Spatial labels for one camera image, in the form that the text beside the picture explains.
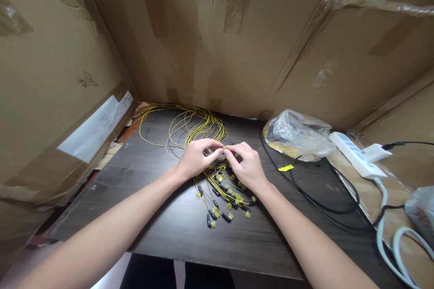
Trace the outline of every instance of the finger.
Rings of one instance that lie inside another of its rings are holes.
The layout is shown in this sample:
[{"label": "finger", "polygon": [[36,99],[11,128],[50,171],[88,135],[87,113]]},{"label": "finger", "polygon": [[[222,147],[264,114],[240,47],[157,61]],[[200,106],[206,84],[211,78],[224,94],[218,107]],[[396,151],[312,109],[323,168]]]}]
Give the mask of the finger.
[{"label": "finger", "polygon": [[227,145],[225,148],[229,149],[230,151],[236,152],[241,157],[247,153],[247,150],[243,148],[240,144],[233,144],[233,145]]},{"label": "finger", "polygon": [[219,148],[216,149],[216,151],[214,151],[212,154],[210,154],[209,156],[205,157],[205,161],[207,162],[208,165],[211,165],[213,161],[218,159],[218,156],[220,156],[223,153],[223,149]]},{"label": "finger", "polygon": [[202,149],[208,148],[208,147],[214,147],[214,148],[220,148],[223,147],[223,144],[218,142],[217,140],[214,139],[201,139],[201,140],[197,140],[197,143],[200,144],[200,147]]},{"label": "finger", "polygon": [[234,169],[234,168],[236,169],[240,163],[235,158],[234,154],[228,149],[224,149],[223,152],[224,152],[229,164],[231,164],[232,169]]},{"label": "finger", "polygon": [[249,146],[249,144],[247,142],[241,142],[240,145],[242,145],[244,148],[246,149],[250,149],[253,150],[252,147]]}]

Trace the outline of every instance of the plastic bag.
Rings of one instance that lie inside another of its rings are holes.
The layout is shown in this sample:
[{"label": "plastic bag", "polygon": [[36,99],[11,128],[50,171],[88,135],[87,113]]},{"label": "plastic bag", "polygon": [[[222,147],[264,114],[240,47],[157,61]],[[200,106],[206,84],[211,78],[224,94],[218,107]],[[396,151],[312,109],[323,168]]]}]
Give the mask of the plastic bag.
[{"label": "plastic bag", "polygon": [[434,248],[434,186],[418,188],[405,207],[421,236]]},{"label": "plastic bag", "polygon": [[329,140],[331,126],[314,117],[290,109],[269,120],[263,129],[265,142],[289,157],[302,155],[302,161],[318,161],[336,146]]}]

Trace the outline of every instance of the white power strip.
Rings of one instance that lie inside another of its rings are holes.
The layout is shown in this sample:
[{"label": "white power strip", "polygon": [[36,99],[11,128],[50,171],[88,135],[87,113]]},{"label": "white power strip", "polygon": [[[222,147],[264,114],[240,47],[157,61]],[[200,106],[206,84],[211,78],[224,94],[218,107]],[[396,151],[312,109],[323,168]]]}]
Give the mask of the white power strip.
[{"label": "white power strip", "polygon": [[361,150],[345,134],[333,132],[330,134],[329,138],[351,162],[360,176],[370,180],[374,180],[374,178],[381,179],[387,177],[387,175],[377,165],[366,161]]}]

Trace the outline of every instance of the yellow sticker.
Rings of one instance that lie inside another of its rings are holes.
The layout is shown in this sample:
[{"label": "yellow sticker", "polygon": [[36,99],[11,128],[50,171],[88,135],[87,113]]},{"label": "yellow sticker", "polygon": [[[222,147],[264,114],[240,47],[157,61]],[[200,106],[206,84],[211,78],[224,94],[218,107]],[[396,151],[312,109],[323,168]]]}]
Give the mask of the yellow sticker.
[{"label": "yellow sticker", "polygon": [[290,169],[293,169],[293,168],[294,168],[293,165],[288,165],[288,166],[285,166],[285,167],[281,167],[281,168],[279,168],[279,171],[281,171],[281,172],[286,172],[286,171],[288,171],[288,170],[290,170]]}]

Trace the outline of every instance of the white power cord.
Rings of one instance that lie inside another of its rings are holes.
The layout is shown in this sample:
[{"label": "white power cord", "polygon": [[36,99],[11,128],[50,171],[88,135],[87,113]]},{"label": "white power cord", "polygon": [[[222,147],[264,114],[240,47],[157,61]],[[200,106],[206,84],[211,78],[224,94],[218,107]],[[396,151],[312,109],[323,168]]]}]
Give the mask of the white power cord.
[{"label": "white power cord", "polygon": [[[387,204],[387,199],[388,199],[388,194],[387,194],[387,190],[385,188],[385,186],[383,185],[383,183],[381,182],[381,180],[377,177],[374,178],[374,182],[378,185],[378,187],[380,188],[381,194],[382,194],[382,200],[381,200],[381,207],[380,209],[383,208],[383,206],[385,206]],[[393,237],[393,241],[392,241],[392,249],[393,249],[393,255],[395,257],[396,263],[400,269],[400,271],[392,264],[392,262],[390,262],[389,258],[386,255],[386,252],[384,251],[384,246],[383,246],[383,232],[384,232],[384,217],[380,220],[380,222],[378,223],[378,227],[377,227],[377,247],[378,250],[380,252],[381,257],[383,258],[383,260],[385,261],[385,263],[387,264],[387,266],[393,271],[393,273],[395,273],[398,278],[400,278],[403,282],[405,282],[408,286],[410,286],[413,289],[420,289],[418,286],[415,285],[415,283],[413,282],[413,280],[410,278],[406,267],[404,266],[404,263],[402,262],[401,259],[401,253],[399,250],[399,244],[401,241],[401,237],[404,233],[406,232],[410,232],[412,234],[414,234],[417,239],[419,240],[419,242],[424,246],[425,250],[428,252],[429,256],[431,257],[431,259],[434,261],[434,251],[433,249],[429,246],[429,244],[414,230],[408,228],[408,227],[401,227],[399,228],[396,233],[395,236]]]}]

